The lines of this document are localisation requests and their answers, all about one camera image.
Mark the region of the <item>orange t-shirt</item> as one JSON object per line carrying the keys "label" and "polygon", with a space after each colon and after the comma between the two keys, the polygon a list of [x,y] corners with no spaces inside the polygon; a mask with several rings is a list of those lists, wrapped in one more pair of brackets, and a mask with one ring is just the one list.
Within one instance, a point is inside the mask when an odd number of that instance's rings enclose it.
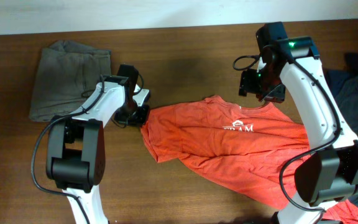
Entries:
{"label": "orange t-shirt", "polygon": [[151,110],[140,129],[157,162],[180,160],[198,175],[281,210],[295,194],[293,162],[309,142],[302,124],[272,103],[243,108],[212,96]]}

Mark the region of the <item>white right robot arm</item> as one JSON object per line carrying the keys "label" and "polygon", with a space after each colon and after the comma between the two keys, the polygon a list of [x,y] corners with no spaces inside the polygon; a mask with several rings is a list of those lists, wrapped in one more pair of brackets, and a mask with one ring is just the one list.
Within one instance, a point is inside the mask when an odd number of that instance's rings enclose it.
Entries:
{"label": "white right robot arm", "polygon": [[358,136],[341,114],[326,83],[312,38],[289,38],[282,22],[255,34],[259,54],[241,69],[239,94],[281,103],[290,92],[310,148],[295,171],[294,196],[272,223],[323,223],[324,213],[358,194]]}

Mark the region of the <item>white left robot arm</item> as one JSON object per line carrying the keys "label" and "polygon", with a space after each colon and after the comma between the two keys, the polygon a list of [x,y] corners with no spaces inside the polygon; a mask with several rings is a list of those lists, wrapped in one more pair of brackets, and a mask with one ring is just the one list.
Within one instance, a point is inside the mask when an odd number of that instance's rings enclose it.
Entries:
{"label": "white left robot arm", "polygon": [[129,78],[104,78],[68,118],[54,118],[47,145],[46,173],[66,196],[77,223],[108,223],[99,185],[106,167],[104,127],[145,123],[150,92]]}

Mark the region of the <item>folded grey pants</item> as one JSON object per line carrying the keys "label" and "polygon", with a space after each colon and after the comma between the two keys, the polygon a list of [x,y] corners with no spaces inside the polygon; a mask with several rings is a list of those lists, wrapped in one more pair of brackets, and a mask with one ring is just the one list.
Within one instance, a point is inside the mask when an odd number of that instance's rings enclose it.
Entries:
{"label": "folded grey pants", "polygon": [[100,76],[111,74],[111,51],[72,40],[42,49],[32,92],[29,119],[47,122],[78,109]]}

